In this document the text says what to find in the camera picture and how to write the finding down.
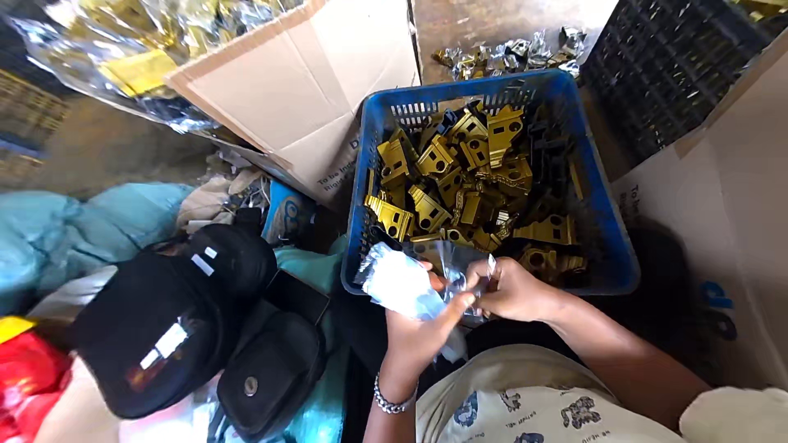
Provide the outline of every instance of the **blue plastic basket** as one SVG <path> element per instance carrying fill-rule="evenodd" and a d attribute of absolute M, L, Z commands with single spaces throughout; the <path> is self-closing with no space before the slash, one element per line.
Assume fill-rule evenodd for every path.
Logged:
<path fill-rule="evenodd" d="M 441 102 L 455 99 L 483 99 L 485 111 L 497 112 L 502 106 L 526 104 L 530 91 L 533 99 L 550 102 L 554 112 L 563 113 L 562 120 L 575 138 L 575 152 L 580 160 L 578 169 L 589 188 L 582 201 L 585 209 L 575 214 L 577 226 L 585 226 L 591 233 L 595 250 L 589 264 L 590 285 L 570 289 L 577 295 L 622 295 L 637 288 L 640 266 L 632 243 L 626 234 L 618 207 L 613 203 L 608 179 L 602 169 L 597 146 L 585 119 L 578 87 L 574 79 L 558 69 L 541 70 L 512 76 L 493 77 L 450 84 L 392 89 L 372 94 L 366 98 L 361 117 L 361 149 L 356 162 L 355 183 L 350 218 L 348 220 L 348 249 L 342 260 L 342 285 L 353 294 L 361 295 L 361 285 L 353 282 L 359 264 L 369 251 L 370 227 L 374 216 L 364 206 L 369 169 L 375 171 L 373 191 L 380 189 L 380 162 L 377 145 L 383 136 L 394 129 L 395 121 L 401 126 L 415 128 L 438 110 L 456 109 L 465 104 L 460 100 L 439 106 Z"/>

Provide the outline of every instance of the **white t-shirt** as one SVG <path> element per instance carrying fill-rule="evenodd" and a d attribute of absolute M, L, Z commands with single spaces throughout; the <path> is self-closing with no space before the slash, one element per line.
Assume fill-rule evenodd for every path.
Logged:
<path fill-rule="evenodd" d="M 619 406 L 587 368 L 528 344 L 474 357 L 427 390 L 416 417 L 418 442 L 788 441 L 788 393 L 780 389 L 701 394 L 681 418 L 682 438 Z"/>

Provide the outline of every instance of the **black backpack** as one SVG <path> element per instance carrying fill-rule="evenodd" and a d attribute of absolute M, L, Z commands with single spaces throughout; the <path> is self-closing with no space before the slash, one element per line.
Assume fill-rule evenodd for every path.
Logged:
<path fill-rule="evenodd" d="M 123 419 L 177 403 L 224 368 L 276 271 L 271 247 L 236 226 L 208 225 L 182 241 L 118 263 L 70 327 L 107 406 Z M 179 255 L 159 253 L 173 245 Z"/>

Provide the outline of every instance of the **hand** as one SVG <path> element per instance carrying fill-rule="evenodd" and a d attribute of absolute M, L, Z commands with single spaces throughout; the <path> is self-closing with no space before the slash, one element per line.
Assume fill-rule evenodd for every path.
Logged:
<path fill-rule="evenodd" d="M 482 277 L 488 277 L 486 261 L 471 263 L 468 268 L 468 287 L 473 288 Z M 476 302 L 476 307 L 500 317 L 532 322 L 546 321 L 558 309 L 564 291 L 539 281 L 520 263 L 508 257 L 496 260 L 496 267 L 488 286 Z"/>
<path fill-rule="evenodd" d="M 429 263 L 423 263 L 427 270 Z M 430 272 L 430 283 L 436 290 L 445 280 Z M 418 376 L 429 366 L 446 343 L 448 335 L 462 319 L 476 297 L 470 292 L 458 294 L 434 320 L 423 322 L 386 310 L 388 350 L 381 365 L 381 393 L 388 401 L 399 403 L 410 398 Z"/>

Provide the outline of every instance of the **person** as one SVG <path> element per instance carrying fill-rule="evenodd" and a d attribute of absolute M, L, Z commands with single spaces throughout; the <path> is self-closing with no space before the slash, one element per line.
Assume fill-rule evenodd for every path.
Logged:
<path fill-rule="evenodd" d="M 468 287 L 487 266 L 471 265 Z M 488 290 L 454 297 L 428 322 L 386 311 L 388 349 L 365 443 L 788 441 L 788 393 L 712 391 L 681 363 L 513 259 L 497 259 Z M 500 346 L 432 385 L 414 407 L 419 375 L 471 306 L 546 323 L 585 366 L 532 344 Z"/>

